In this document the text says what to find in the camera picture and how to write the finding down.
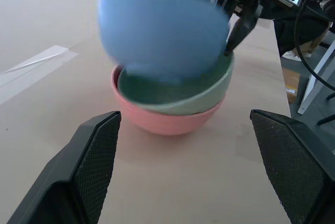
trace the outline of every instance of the bowl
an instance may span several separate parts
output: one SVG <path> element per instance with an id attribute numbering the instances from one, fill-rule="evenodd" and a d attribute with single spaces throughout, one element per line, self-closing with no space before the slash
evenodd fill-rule
<path id="1" fill-rule="evenodd" d="M 183 83 L 153 81 L 122 70 L 118 89 L 123 97 L 146 110 L 167 115 L 203 113 L 225 96 L 233 64 L 233 53 L 222 55 L 211 71 Z"/>
<path id="2" fill-rule="evenodd" d="M 159 135 L 182 135 L 195 131 L 214 114 L 223 101 L 221 100 L 208 111 L 189 116 L 173 116 L 148 111 L 134 105 L 119 93 L 117 83 L 121 71 L 122 66 L 118 65 L 113 69 L 111 74 L 111 86 L 120 104 L 121 114 L 133 124 L 151 133 Z"/>

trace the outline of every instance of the table surface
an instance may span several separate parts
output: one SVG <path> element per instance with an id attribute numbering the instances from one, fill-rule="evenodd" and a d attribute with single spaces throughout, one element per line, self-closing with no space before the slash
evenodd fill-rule
<path id="1" fill-rule="evenodd" d="M 1 72 L 53 45 L 78 53 L 0 103 L 4 223 L 78 126 L 119 107 L 110 88 L 116 63 L 98 36 L 97 0 L 0 2 L 6 5 L 0 14 Z M 99 223 L 290 223 L 249 120 L 251 109 L 289 115 L 272 22 L 259 23 L 235 56 L 226 100 L 198 131 L 154 136 L 122 119 Z"/>

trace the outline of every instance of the cable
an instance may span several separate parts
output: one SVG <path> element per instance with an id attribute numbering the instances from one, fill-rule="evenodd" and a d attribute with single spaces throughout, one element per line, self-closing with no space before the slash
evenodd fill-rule
<path id="1" fill-rule="evenodd" d="M 306 69 L 318 80 L 320 81 L 322 84 L 324 84 L 326 87 L 330 88 L 331 90 L 335 91 L 335 87 L 330 85 L 328 82 L 326 82 L 325 80 L 323 80 L 317 73 L 314 72 L 314 70 L 307 64 L 302 51 L 300 49 L 300 43 L 299 43 L 299 34 L 298 34 L 298 25 L 299 25 L 299 20 L 302 16 L 302 14 L 304 13 L 306 7 L 307 7 L 307 3 L 309 2 L 309 0 L 304 0 L 303 5 L 301 6 L 301 9 L 298 12 L 297 18 L 295 20 L 295 24 L 294 24 L 294 44 L 295 44 L 295 48 L 298 51 L 298 55 L 302 61 L 302 63 L 304 64 L 304 66 L 306 67 Z"/>

